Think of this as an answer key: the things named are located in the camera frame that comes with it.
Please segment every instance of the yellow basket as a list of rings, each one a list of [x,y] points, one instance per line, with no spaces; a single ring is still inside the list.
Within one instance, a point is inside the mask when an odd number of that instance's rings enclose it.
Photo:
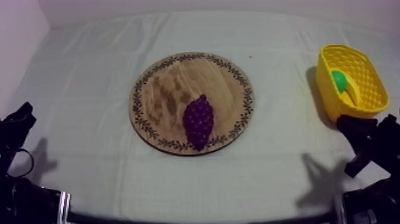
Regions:
[[[331,69],[350,75],[360,89],[360,103],[349,104],[340,97]],[[372,63],[366,55],[344,45],[326,45],[320,50],[317,66],[317,85],[329,119],[336,123],[342,114],[372,118],[389,105],[389,96]]]

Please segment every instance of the purple grapes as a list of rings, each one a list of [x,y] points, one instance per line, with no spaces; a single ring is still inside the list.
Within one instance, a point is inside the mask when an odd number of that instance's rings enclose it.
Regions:
[[[214,126],[213,108],[204,94],[186,107],[183,126],[187,140],[193,144],[194,149],[203,150]]]

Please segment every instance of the wrinkled fabric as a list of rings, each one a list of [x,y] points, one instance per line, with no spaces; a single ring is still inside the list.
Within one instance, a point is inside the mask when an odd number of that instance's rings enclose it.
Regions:
[[[240,222],[327,210],[341,191],[388,174],[371,163],[343,174],[354,153],[326,117],[315,85],[318,50],[340,43],[366,53],[390,95],[379,114],[399,115],[399,38],[283,14],[191,12],[139,15],[52,30],[8,111],[33,104],[25,148],[39,185],[73,195],[73,210],[162,222]],[[180,52],[218,54],[238,65],[255,94],[254,116],[227,148],[176,157],[144,143],[128,97],[152,63]],[[23,170],[19,155],[12,172]]]

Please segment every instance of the round wooden tray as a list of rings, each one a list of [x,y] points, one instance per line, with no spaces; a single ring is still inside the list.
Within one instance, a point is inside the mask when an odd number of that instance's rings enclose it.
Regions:
[[[214,111],[214,127],[202,151],[188,143],[182,125],[186,106],[201,94]],[[164,58],[136,81],[129,97],[134,129],[165,153],[202,155],[225,147],[247,127],[254,94],[246,74],[214,54],[187,52]]]

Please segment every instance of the white cloth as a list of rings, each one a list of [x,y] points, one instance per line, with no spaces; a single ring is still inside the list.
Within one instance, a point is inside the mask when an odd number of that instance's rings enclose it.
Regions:
[[[399,40],[331,21],[237,11],[67,26],[43,41],[9,112],[25,101],[33,104],[37,122],[25,148],[34,151],[44,139],[39,151],[47,152],[36,168],[43,174],[35,181],[72,193],[74,210],[164,222],[315,214],[341,189],[388,176],[375,164],[354,180],[342,173],[354,154],[347,140],[326,125],[313,82],[318,50],[342,43],[370,57],[391,99],[381,119],[399,115]],[[128,96],[141,72],[188,51],[231,60],[247,74],[255,93],[246,131],[223,150],[191,158],[151,148],[128,117]],[[25,159],[19,156],[15,166]],[[315,175],[305,164],[314,166]]]

